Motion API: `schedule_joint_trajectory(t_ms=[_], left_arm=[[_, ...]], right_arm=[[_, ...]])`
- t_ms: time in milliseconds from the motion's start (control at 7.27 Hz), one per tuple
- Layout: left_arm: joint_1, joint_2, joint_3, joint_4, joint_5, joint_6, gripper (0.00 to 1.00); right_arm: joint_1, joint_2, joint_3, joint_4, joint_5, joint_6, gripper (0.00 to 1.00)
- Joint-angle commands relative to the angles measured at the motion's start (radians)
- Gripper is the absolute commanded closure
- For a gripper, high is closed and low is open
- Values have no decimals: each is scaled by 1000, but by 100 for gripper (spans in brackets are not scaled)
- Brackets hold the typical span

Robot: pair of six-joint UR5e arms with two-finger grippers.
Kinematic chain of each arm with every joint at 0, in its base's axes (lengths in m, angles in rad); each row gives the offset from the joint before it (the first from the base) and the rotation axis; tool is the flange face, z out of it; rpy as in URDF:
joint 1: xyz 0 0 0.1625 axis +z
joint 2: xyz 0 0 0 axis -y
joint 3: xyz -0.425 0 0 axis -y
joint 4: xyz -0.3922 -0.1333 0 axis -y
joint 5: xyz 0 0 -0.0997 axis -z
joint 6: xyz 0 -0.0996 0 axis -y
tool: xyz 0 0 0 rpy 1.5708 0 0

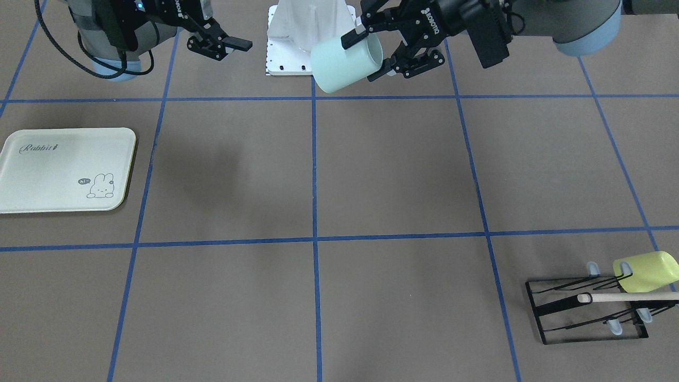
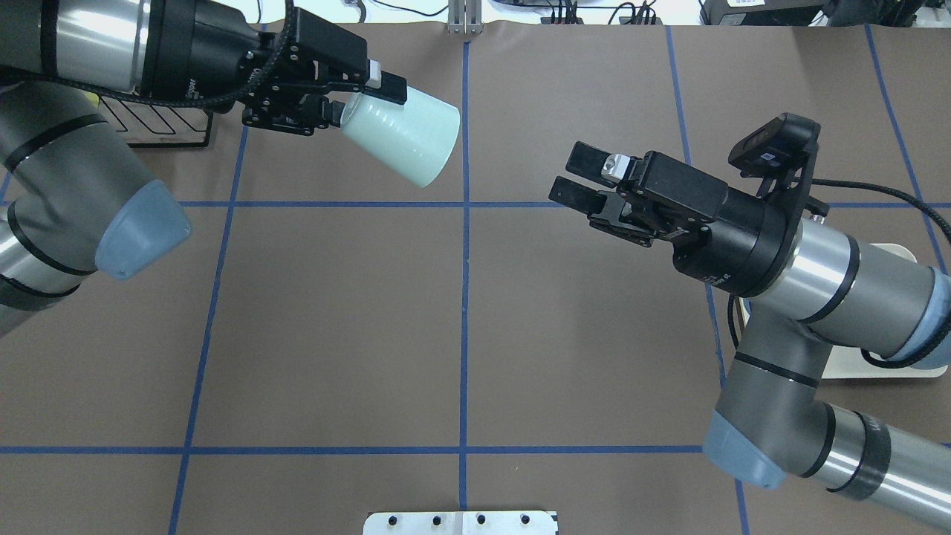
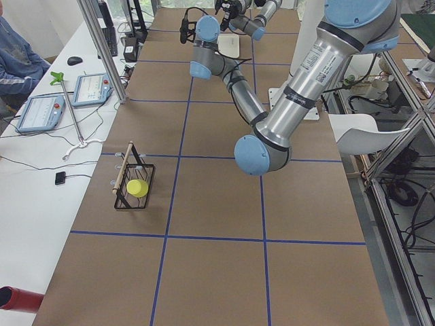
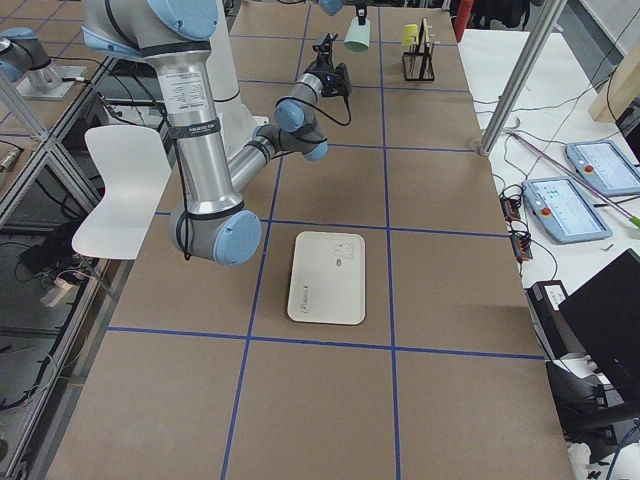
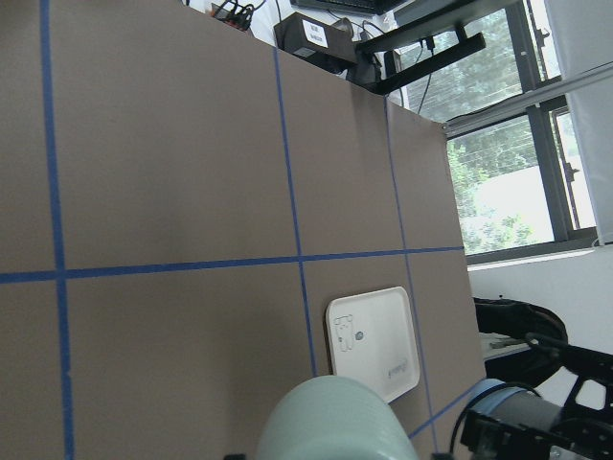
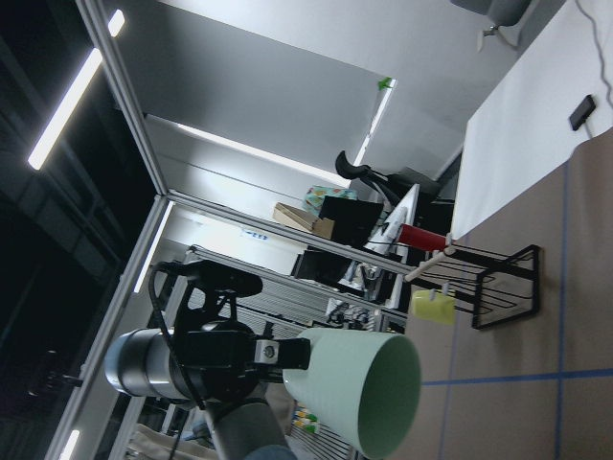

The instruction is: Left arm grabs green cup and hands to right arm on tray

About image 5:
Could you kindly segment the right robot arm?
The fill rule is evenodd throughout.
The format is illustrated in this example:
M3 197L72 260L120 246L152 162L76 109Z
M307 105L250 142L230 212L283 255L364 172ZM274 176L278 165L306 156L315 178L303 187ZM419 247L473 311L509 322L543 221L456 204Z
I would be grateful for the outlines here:
M472 459L610 459L612 400L600 408L578 401L580 383L564 405L525 383L478 383L453 426L444 459L462 445Z

